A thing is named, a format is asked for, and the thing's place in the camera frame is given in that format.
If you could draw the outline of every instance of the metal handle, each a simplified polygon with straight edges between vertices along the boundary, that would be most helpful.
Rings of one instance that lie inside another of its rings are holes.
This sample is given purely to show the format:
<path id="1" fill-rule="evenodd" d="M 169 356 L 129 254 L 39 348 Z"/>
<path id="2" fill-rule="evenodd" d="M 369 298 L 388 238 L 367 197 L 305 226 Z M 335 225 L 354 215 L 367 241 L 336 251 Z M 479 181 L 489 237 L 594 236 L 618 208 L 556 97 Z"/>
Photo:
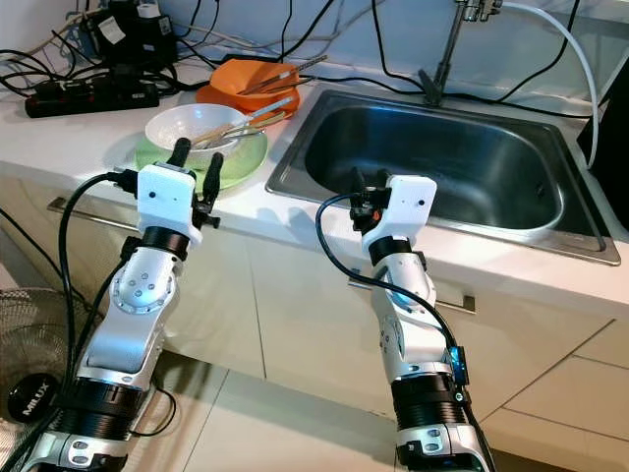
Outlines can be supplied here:
<path id="1" fill-rule="evenodd" d="M 63 197 L 57 197 L 55 200 L 48 204 L 46 209 L 55 213 L 63 213 L 66 209 L 66 203 L 67 201 Z M 104 216 L 87 213 L 79 209 L 73 209 L 72 216 L 80 219 L 86 219 L 88 221 L 94 221 L 96 223 L 104 224 L 107 226 L 113 226 L 114 228 L 126 229 L 127 231 L 138 231 L 138 228 L 136 228 L 136 226 L 134 226 L 133 224 L 116 221 L 115 219 L 105 218 Z"/>
<path id="2" fill-rule="evenodd" d="M 351 287 L 360 288 L 361 290 L 372 290 L 371 285 L 367 285 L 363 282 L 359 282 L 353 277 L 349 277 L 347 280 L 347 284 Z M 454 310 L 459 313 L 464 313 L 466 315 L 475 315 L 476 314 L 476 298 L 472 295 L 463 295 L 463 305 L 455 305 L 453 303 L 444 302 L 442 300 L 437 300 L 435 305 L 441 308 L 447 308 L 450 310 Z"/>

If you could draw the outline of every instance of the faucet spout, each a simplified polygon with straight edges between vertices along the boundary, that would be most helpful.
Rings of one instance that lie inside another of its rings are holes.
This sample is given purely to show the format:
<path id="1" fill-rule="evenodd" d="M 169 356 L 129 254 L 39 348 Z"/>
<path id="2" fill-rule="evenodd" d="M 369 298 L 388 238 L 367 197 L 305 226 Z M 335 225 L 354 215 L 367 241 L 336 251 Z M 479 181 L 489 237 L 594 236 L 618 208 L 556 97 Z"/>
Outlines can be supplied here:
<path id="1" fill-rule="evenodd" d="M 452 54 L 454 53 L 454 47 L 456 46 L 463 21 L 475 22 L 479 18 L 482 22 L 486 21 L 488 15 L 498 13 L 501 4 L 502 0 L 456 0 L 456 13 L 450 28 L 450 35 L 448 35 L 443 57 L 436 68 L 434 79 L 431 79 L 423 69 L 420 70 L 420 80 L 426 92 L 426 104 L 439 106 L 443 99 L 445 83 L 450 73 Z"/>

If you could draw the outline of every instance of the stainless steel sink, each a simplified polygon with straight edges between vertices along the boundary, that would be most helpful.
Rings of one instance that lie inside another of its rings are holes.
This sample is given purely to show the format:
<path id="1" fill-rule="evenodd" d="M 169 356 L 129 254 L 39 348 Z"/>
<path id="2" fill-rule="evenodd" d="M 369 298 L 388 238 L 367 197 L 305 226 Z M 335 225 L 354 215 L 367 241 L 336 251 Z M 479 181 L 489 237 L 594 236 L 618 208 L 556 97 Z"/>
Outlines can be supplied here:
<path id="1" fill-rule="evenodd" d="M 329 90 L 266 188 L 315 202 L 385 169 L 437 183 L 429 224 L 610 265 L 620 258 L 559 131 Z"/>

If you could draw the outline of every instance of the white countertop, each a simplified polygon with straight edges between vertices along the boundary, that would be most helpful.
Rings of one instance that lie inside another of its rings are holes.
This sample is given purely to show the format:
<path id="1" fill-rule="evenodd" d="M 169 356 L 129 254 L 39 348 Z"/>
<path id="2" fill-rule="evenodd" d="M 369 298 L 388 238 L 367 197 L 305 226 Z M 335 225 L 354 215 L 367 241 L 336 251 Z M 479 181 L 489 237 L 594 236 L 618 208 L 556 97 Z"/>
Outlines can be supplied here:
<path id="1" fill-rule="evenodd" d="M 318 95 L 330 88 L 400 100 L 399 95 L 383 94 L 375 88 L 321 84 L 301 87 L 302 106 L 298 113 L 267 131 L 269 152 L 262 167 L 247 182 L 219 196 L 214 214 L 221 216 L 222 230 L 319 251 L 314 225 L 318 205 L 270 194 L 264 186 Z M 0 174 L 57 187 L 60 194 L 68 195 L 86 178 L 114 166 L 133 168 L 133 151 L 143 136 L 145 123 L 161 110 L 193 101 L 192 93 L 180 93 L 162 99 L 159 108 L 32 120 L 18 97 L 0 97 Z M 583 126 L 580 120 L 450 100 L 445 106 L 554 124 L 577 161 L 583 161 L 575 141 Z M 594 179 L 588 183 L 616 240 L 624 262 L 620 266 L 431 226 L 422 231 L 418 249 L 426 254 L 430 273 L 436 278 L 629 320 L 629 244 L 622 241 L 626 234 L 613 220 Z M 110 185 L 97 186 L 91 194 L 119 204 L 134 204 L 132 197 Z M 347 210 L 330 208 L 323 225 L 332 249 L 341 259 L 367 259 L 361 256 L 360 235 L 352 231 Z"/>

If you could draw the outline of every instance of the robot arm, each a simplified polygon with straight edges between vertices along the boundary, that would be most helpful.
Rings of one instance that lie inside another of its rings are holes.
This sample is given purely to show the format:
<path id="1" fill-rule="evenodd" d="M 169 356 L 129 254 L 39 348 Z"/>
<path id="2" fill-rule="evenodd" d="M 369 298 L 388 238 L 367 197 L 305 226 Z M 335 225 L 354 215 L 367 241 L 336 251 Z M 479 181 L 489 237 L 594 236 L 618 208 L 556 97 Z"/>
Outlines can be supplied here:
<path id="1" fill-rule="evenodd" d="M 138 198 L 142 241 L 109 286 L 107 315 L 90 339 L 70 391 L 57 398 L 57 418 L 22 467 L 30 470 L 118 472 L 130 431 L 140 419 L 164 342 L 188 250 L 202 240 L 218 195 L 222 155 L 215 154 L 195 196 L 196 176 L 183 168 L 190 149 L 180 140 L 168 163 L 148 165 L 131 189 Z"/>
<path id="2" fill-rule="evenodd" d="M 351 198 L 350 216 L 363 234 L 373 278 L 406 290 L 380 287 L 372 295 L 397 416 L 397 452 L 409 470 L 493 472 L 465 389 L 465 353 L 434 309 L 423 255 L 412 251 L 435 192 L 428 178 L 396 175 Z"/>

